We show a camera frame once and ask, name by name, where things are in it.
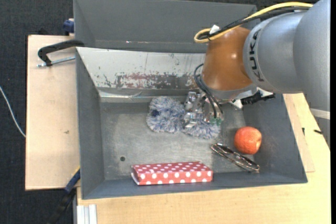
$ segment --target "rust stain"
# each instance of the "rust stain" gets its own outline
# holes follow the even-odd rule
[[[197,85],[191,73],[178,76],[175,73],[144,74],[144,73],[117,73],[112,82],[116,88],[128,89],[195,89]]]

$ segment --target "white cable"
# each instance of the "white cable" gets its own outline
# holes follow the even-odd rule
[[[11,112],[12,118],[13,118],[15,124],[16,124],[16,127],[18,128],[18,130],[20,131],[20,133],[21,133],[24,137],[26,137],[25,133],[22,131],[22,129],[20,128],[19,124],[18,124],[17,121],[16,121],[16,118],[15,118],[15,116],[14,116],[14,113],[13,113],[13,110],[12,110],[12,108],[11,108],[11,105],[9,104],[8,98],[7,98],[7,96],[5,95],[5,92],[3,91],[3,89],[2,89],[1,86],[0,86],[0,92],[2,93],[3,97],[5,98],[5,101],[6,101],[7,105],[8,105],[9,111]]]

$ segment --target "white object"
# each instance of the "white object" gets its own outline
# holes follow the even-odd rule
[[[213,25],[210,29],[209,34],[212,35],[213,33],[216,33],[218,30],[220,30],[220,27],[218,25]]]
[[[97,206],[77,206],[77,224],[97,224]]]

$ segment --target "blue white mop head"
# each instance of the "blue white mop head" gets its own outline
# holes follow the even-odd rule
[[[181,132],[184,106],[170,97],[155,97],[149,105],[147,125],[154,132]]]
[[[149,108],[146,122],[154,132],[184,132],[194,137],[210,139],[216,137],[221,131],[220,126],[216,123],[211,124],[203,121],[201,113],[197,114],[195,126],[184,128],[184,105],[170,97],[153,98]]]
[[[198,113],[196,115],[197,123],[189,128],[185,128],[182,132],[203,139],[211,139],[216,137],[220,131],[221,127],[216,123],[208,123],[203,120],[203,114]]]

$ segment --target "gray bin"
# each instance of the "gray bin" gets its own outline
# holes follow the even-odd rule
[[[183,101],[195,89],[188,81],[203,62],[206,45],[193,43],[194,34],[245,17],[254,6],[74,0],[74,9],[76,39],[91,47],[76,51],[83,199],[307,182],[281,95],[246,105],[243,111],[224,105],[222,132],[213,140],[154,133],[145,122],[152,97],[170,95]],[[245,125],[263,134],[260,151],[253,156],[260,165],[258,174],[242,171],[210,149],[222,142],[235,150],[234,134]],[[214,180],[138,186],[131,178],[132,164],[174,161],[202,161],[214,171]]]

